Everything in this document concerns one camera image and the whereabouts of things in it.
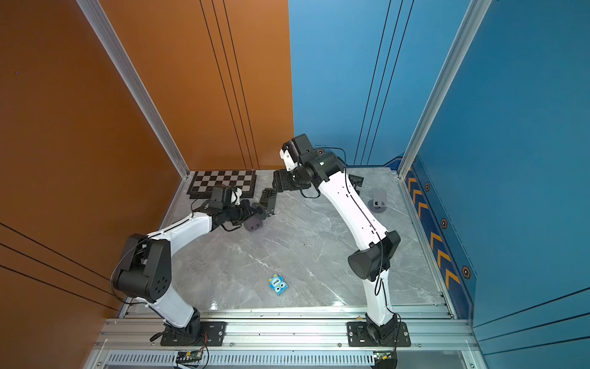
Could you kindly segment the black folding phone stand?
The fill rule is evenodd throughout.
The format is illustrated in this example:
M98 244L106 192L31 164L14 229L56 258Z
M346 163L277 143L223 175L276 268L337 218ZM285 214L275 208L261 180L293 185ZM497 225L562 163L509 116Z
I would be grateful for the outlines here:
M363 187L364 177L357 176L357 175L348 175L348 178L350 180L350 183L353 186L353 189L359 195L360 194L360 191L361 191L361 189Z

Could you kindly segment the dark grey round phone stand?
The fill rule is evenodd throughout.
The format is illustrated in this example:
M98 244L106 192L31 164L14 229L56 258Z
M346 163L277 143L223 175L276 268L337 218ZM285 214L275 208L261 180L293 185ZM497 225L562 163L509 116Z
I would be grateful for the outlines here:
M290 174L286 169L280 169L273 172L272 186L277 193L291 191Z

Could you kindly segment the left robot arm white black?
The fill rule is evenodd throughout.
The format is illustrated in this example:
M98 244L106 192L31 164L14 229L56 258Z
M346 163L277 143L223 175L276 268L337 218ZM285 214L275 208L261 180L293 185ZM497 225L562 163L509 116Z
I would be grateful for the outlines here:
M111 287L146 304L164 321L164 329L151 337L163 347L219 345L223 339L201 323L201 313L175 289L173 259L183 248L218 228L233 232L251 230L273 215L277 192L263 190L257 202L241 197L239 188L216 186L211 196L188 216L147 235L128 237L111 276Z

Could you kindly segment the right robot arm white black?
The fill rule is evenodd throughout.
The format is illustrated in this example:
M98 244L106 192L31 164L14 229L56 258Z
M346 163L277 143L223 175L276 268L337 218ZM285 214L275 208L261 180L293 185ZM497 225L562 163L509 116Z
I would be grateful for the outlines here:
M390 261L401 242L388 231L354 189L347 166L332 152L315 149L306 135L283 144L280 157L285 168L273 175L277 192L315 188L344 220L358 250L348 257L353 273L363 281L367 300L367 333L377 346L392 346L401 328L399 315L388 304Z

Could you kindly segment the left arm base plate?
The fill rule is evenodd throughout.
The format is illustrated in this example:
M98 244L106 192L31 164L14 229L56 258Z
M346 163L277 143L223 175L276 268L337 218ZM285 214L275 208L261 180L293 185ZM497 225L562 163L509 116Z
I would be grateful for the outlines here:
M227 323L224 321L198 321L187 327L179 328L164 325L161 332L162 347L221 347L224 341Z

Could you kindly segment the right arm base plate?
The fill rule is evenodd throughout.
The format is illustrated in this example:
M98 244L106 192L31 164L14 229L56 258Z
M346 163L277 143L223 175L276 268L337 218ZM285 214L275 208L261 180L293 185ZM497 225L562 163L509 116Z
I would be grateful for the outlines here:
M370 321L347 322L347 338L350 347L410 347L410 333L404 322L390 322L377 326Z

